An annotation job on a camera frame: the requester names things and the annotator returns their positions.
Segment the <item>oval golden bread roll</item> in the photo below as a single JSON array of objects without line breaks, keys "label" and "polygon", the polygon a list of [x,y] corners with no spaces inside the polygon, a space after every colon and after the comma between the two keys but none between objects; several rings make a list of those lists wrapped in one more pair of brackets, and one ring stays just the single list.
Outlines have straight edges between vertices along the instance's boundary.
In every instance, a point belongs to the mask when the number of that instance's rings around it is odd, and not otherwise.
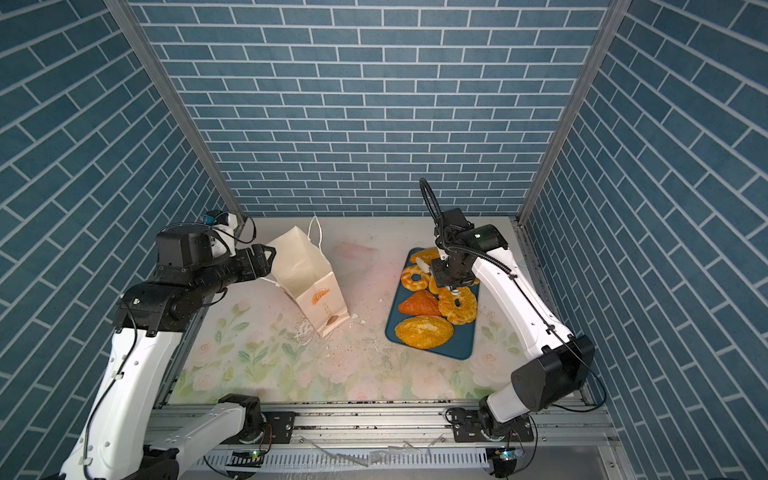
[{"label": "oval golden bread roll", "polygon": [[419,262],[423,262],[426,265],[430,265],[431,262],[435,259],[440,258],[440,253],[436,247],[426,248],[422,250],[415,251],[412,253],[409,257],[409,261],[411,264],[418,265]]}]

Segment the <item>white paper bag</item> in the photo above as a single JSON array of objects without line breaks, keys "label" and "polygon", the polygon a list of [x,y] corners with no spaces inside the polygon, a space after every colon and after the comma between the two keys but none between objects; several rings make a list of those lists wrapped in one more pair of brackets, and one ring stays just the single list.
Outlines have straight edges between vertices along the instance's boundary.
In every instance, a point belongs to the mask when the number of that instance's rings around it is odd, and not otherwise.
[{"label": "white paper bag", "polygon": [[294,226],[268,243],[276,250],[271,275],[320,337],[350,319],[331,263],[322,251],[323,230],[316,215],[308,231]]}]

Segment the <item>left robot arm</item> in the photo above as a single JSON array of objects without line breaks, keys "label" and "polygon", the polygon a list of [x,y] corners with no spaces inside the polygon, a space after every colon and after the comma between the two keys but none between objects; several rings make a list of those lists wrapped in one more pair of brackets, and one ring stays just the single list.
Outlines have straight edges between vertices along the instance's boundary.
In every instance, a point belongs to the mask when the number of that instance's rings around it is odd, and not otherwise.
[{"label": "left robot arm", "polygon": [[167,366],[205,300],[269,275],[277,255],[262,244],[216,253],[200,234],[156,244],[154,276],[118,303],[97,398],[60,479],[176,479],[222,441],[258,443],[267,433],[258,398],[227,394],[170,439],[146,443]]}]

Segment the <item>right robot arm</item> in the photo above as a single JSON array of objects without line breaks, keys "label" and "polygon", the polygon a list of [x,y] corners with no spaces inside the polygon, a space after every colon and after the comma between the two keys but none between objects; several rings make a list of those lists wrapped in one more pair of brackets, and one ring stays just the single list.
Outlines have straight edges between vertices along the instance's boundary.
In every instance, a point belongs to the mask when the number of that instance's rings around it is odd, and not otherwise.
[{"label": "right robot arm", "polygon": [[595,346],[575,336],[536,293],[516,263],[508,242],[491,225],[475,226],[460,209],[431,213],[440,258],[432,262],[439,287],[457,289],[479,281],[518,334],[526,363],[507,385],[480,401],[483,429],[501,428],[579,390],[591,373]]}]

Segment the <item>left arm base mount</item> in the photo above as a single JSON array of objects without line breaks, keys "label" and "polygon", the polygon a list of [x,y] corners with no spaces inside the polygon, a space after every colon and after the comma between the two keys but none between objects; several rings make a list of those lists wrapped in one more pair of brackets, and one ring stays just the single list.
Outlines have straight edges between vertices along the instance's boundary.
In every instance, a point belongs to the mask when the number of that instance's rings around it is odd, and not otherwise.
[{"label": "left arm base mount", "polygon": [[267,411],[262,414],[261,434],[258,436],[244,437],[241,434],[231,436],[221,442],[222,445],[261,446],[266,448],[271,445],[287,445],[291,442],[295,411]]}]

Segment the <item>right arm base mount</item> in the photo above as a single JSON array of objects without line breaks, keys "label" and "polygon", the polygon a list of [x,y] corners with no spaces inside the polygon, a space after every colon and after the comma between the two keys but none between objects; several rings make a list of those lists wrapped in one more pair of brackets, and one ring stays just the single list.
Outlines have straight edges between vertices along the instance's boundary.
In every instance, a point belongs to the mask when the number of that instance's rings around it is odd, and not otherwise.
[{"label": "right arm base mount", "polygon": [[534,440],[532,422],[527,415],[500,423],[486,409],[471,410],[451,407],[444,412],[453,438],[458,443],[506,442],[526,443]]}]

